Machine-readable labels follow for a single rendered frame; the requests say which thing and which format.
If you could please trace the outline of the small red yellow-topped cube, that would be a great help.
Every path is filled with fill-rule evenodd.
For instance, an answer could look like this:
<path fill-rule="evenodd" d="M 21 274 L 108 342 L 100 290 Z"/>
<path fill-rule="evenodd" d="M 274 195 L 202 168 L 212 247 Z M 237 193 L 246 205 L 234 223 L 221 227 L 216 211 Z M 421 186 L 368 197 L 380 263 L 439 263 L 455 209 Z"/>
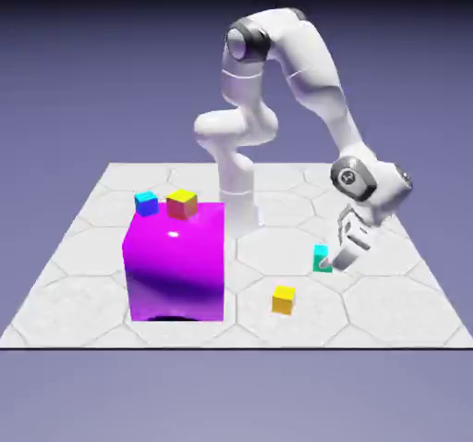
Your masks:
<path fill-rule="evenodd" d="M 175 190 L 166 197 L 167 214 L 179 220 L 187 220 L 198 212 L 198 196 L 189 190 Z"/>

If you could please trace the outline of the small teal cube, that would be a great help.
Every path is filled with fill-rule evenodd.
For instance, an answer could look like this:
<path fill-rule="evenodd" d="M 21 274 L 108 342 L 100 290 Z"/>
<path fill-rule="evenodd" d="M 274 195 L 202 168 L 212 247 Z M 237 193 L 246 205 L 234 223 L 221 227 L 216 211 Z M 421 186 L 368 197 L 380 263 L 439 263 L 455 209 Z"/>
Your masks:
<path fill-rule="evenodd" d="M 332 273 L 333 268 L 330 264 L 325 264 L 328 257 L 328 247 L 324 244 L 315 244 L 313 249 L 312 271 L 320 273 Z"/>

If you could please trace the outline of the small blue cube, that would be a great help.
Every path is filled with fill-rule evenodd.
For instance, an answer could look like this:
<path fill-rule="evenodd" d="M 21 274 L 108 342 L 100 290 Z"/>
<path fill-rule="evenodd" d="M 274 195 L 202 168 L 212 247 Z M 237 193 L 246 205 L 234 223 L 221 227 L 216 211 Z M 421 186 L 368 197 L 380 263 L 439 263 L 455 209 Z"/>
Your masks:
<path fill-rule="evenodd" d="M 159 212 L 158 197 L 150 190 L 134 195 L 135 211 L 140 216 L 155 215 Z"/>

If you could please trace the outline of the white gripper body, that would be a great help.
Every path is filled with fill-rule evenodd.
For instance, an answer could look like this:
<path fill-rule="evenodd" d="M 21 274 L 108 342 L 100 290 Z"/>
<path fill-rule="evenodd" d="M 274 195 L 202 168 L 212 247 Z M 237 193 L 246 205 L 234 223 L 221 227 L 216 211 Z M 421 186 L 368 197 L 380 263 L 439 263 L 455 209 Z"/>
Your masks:
<path fill-rule="evenodd" d="M 371 230 L 358 218 L 345 218 L 338 226 L 332 267 L 343 271 L 371 249 Z"/>

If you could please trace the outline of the small yellow cube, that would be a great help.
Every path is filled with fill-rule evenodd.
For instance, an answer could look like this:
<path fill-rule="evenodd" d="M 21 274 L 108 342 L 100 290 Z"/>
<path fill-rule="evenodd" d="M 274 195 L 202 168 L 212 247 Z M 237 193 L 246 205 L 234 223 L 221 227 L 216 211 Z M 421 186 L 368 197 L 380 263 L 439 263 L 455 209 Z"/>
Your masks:
<path fill-rule="evenodd" d="M 277 285 L 272 295 L 272 312 L 291 315 L 293 312 L 295 296 L 295 288 Z"/>

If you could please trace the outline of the large magenta box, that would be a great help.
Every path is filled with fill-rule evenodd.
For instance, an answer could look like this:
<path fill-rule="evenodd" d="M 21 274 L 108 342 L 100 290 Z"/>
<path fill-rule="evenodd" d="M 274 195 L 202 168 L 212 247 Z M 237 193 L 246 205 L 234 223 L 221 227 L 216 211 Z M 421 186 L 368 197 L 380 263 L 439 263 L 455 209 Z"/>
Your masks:
<path fill-rule="evenodd" d="M 128 306 L 133 321 L 224 319 L 222 203 L 200 203 L 188 220 L 134 215 L 123 240 Z"/>

